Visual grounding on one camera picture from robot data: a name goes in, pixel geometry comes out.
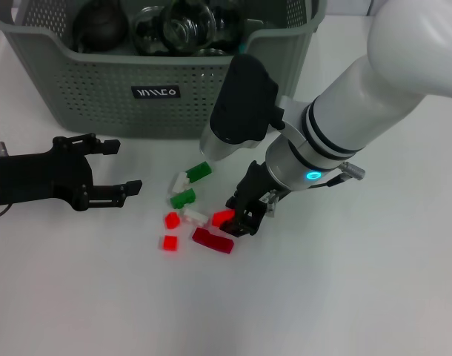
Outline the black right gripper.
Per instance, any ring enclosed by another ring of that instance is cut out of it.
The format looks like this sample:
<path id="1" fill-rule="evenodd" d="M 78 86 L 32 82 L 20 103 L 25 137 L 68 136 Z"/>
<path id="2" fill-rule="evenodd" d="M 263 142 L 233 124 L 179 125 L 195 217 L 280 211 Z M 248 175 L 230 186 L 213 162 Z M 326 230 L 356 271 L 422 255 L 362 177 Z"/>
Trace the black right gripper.
<path id="1" fill-rule="evenodd" d="M 271 176 L 265 162 L 260 165 L 252 161 L 235 196 L 225 204 L 236 213 L 220 225 L 220 230 L 234 237 L 256 234 L 267 210 L 267 204 L 260 199 L 272 190 L 281 191 L 282 186 Z"/>

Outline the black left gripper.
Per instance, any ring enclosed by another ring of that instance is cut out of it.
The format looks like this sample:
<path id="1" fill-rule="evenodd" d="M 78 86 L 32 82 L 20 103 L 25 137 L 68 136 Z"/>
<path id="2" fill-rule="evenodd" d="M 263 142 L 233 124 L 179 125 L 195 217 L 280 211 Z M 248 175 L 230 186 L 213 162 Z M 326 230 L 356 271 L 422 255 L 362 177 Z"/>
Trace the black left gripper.
<path id="1" fill-rule="evenodd" d="M 41 154 L 0 156 L 0 205 L 36 200 L 64 200 L 76 211 L 122 208 L 139 194 L 141 180 L 121 185 L 94 185 L 85 158 L 90 154 L 116 155 L 120 141 L 101 141 L 94 133 L 71 138 L 58 136 Z"/>

